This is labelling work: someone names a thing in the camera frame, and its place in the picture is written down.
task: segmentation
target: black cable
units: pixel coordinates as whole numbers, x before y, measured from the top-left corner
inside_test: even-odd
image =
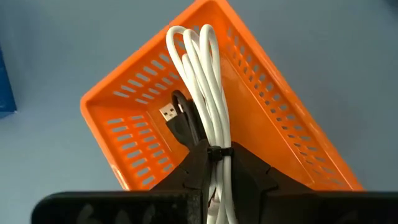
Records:
[[[198,121],[200,121],[199,118],[197,118],[197,113],[195,112],[196,107],[195,104],[193,103],[192,100],[188,101],[187,98],[184,96],[184,94],[180,90],[174,90],[172,92],[172,104],[177,112],[177,114],[180,113],[185,113],[186,119],[188,120],[188,125],[191,130],[192,138],[193,138],[193,143],[194,145],[197,145],[199,141],[201,140],[200,137],[200,125],[198,124]]]

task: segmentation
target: basket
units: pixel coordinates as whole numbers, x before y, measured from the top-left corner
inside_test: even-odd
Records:
[[[361,190],[349,167],[225,0],[198,0],[81,99],[81,112],[125,190],[148,190],[187,155],[159,109],[189,95],[166,49],[170,26],[211,24],[220,47],[231,137],[315,190]],[[177,50],[184,52],[181,36]]]

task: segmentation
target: basket rim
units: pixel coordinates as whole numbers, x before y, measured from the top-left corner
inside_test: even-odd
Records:
[[[357,178],[349,168],[348,164],[339,155],[337,149],[332,145],[330,140],[327,138],[326,134],[322,131],[321,127],[315,122],[311,114],[304,107],[301,100],[291,89],[289,84],[286,82],[282,74],[279,72],[277,67],[272,63],[271,59],[267,56],[261,45],[254,38],[250,30],[246,27],[244,22],[240,19],[234,9],[229,5],[227,0],[196,0],[190,6],[188,6],[183,12],[181,12],[174,20],[167,24],[163,29],[161,29],[153,38],[148,40],[141,48],[130,55],[125,61],[118,65],[111,73],[105,76],[101,81],[99,81],[95,86],[88,90],[80,100],[80,110],[82,116],[84,117],[87,125],[91,129],[95,139],[97,140],[100,148],[102,149],[105,157],[107,158],[110,166],[118,178],[122,188],[124,190],[129,190],[128,184],[124,181],[126,177],[121,173],[120,167],[117,165],[114,156],[110,153],[108,143],[102,138],[100,129],[95,125],[95,122],[88,111],[88,104],[93,99],[94,96],[98,94],[108,83],[115,80],[120,74],[122,74],[131,64],[138,61],[143,55],[148,53],[153,46],[159,44],[165,37],[168,29],[171,26],[182,24],[186,21],[197,9],[202,7],[202,5],[214,2],[219,5],[220,10],[224,12],[226,17],[234,24],[236,30],[239,30],[239,34],[244,39],[246,43],[251,43],[252,53],[257,57],[260,64],[266,68],[269,75],[275,81],[275,84],[279,87],[282,94],[284,94],[286,100],[293,106],[293,110],[296,112],[297,116],[303,121],[307,126],[308,130],[314,136],[316,141],[321,145],[322,150],[327,154],[332,163],[335,165],[337,171],[344,178],[351,190],[364,190],[362,185],[358,182]]]

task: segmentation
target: black clamp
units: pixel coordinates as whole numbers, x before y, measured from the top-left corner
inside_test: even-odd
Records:
[[[207,154],[209,159],[213,162],[218,162],[223,159],[224,156],[232,156],[234,154],[233,147],[222,148],[220,146],[209,146],[207,148]]]

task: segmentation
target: light blue background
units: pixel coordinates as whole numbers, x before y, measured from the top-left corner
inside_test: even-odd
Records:
[[[368,190],[397,190],[394,0],[230,0]],[[119,190],[80,115],[84,92],[190,1],[1,0],[19,112],[0,120],[0,222],[43,196]]]

